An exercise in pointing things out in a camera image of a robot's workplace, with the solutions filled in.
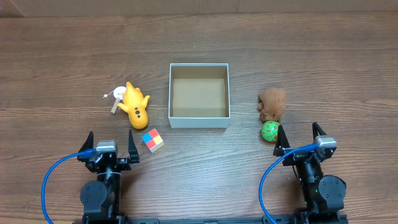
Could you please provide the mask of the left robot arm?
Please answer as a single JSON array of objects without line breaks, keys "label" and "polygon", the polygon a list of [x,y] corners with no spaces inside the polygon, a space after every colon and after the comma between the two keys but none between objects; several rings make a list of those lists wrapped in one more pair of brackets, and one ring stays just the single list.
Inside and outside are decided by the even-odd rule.
[{"label": "left robot arm", "polygon": [[94,145],[90,132],[79,150],[77,159],[96,174],[96,180],[87,182],[81,189],[83,223],[129,223],[128,216],[120,211],[121,172],[131,170],[131,164],[139,162],[139,154],[129,132],[129,157],[118,157],[118,146],[113,140],[99,141]]}]

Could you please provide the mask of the brown plush animal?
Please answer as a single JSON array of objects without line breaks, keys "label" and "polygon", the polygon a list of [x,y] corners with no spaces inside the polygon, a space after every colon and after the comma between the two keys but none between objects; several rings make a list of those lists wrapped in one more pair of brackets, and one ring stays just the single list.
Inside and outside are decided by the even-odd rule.
[{"label": "brown plush animal", "polygon": [[271,87],[260,92],[258,110],[263,122],[279,121],[286,107],[287,94],[283,88]]}]

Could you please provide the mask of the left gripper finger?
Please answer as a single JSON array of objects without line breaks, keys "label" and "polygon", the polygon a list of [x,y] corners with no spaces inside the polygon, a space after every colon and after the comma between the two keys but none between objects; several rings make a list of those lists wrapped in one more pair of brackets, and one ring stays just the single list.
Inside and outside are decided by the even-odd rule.
[{"label": "left gripper finger", "polygon": [[128,153],[129,153],[129,163],[130,164],[139,163],[139,153],[138,153],[137,147],[134,143],[134,139],[133,139],[131,130],[129,130]]},{"label": "left gripper finger", "polygon": [[78,151],[80,155],[77,156],[79,161],[88,161],[90,160],[90,156],[93,153],[93,144],[94,144],[94,135],[93,131],[90,131],[85,143],[82,145],[80,150]]}]

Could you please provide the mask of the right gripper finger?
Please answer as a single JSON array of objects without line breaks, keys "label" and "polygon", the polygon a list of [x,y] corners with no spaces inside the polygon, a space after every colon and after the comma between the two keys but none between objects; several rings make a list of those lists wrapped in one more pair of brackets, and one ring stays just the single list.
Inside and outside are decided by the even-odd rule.
[{"label": "right gripper finger", "polygon": [[312,123],[312,133],[313,133],[313,138],[315,139],[317,136],[323,136],[326,135],[326,132],[322,130],[320,125],[317,122]]},{"label": "right gripper finger", "polygon": [[287,136],[285,134],[283,126],[280,125],[277,131],[277,141],[274,147],[273,156],[281,157],[290,151],[291,147],[288,142]]}]

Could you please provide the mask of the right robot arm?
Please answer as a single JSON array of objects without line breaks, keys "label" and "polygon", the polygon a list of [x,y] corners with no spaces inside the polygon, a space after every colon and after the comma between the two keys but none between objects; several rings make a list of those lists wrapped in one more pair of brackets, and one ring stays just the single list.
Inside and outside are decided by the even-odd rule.
[{"label": "right robot arm", "polygon": [[336,140],[327,135],[317,124],[312,124],[315,149],[301,150],[293,154],[282,126],[278,127],[273,155],[284,157],[283,166],[293,167],[300,182],[305,206],[297,208],[291,216],[278,217],[279,223],[348,223],[344,208],[346,183],[334,175],[325,175],[320,163],[331,158],[336,151]]}]

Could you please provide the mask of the yellow plastic toy figure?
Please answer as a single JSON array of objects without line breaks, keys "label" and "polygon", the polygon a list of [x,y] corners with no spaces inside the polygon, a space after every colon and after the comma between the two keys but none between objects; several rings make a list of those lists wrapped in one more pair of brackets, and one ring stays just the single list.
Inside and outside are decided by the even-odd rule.
[{"label": "yellow plastic toy figure", "polygon": [[144,96],[139,88],[133,87],[130,82],[126,82],[126,91],[123,93],[123,101],[117,106],[129,116],[131,126],[135,129],[144,129],[149,122],[146,111],[149,95]]}]

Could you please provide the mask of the multicoloured cube puzzle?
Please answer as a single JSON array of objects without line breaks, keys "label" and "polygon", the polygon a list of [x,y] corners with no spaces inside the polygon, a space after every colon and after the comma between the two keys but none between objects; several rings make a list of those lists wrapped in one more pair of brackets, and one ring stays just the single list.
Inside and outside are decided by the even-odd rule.
[{"label": "multicoloured cube puzzle", "polygon": [[148,133],[145,133],[142,136],[142,140],[151,153],[156,152],[165,145],[164,140],[156,129],[152,129]]}]

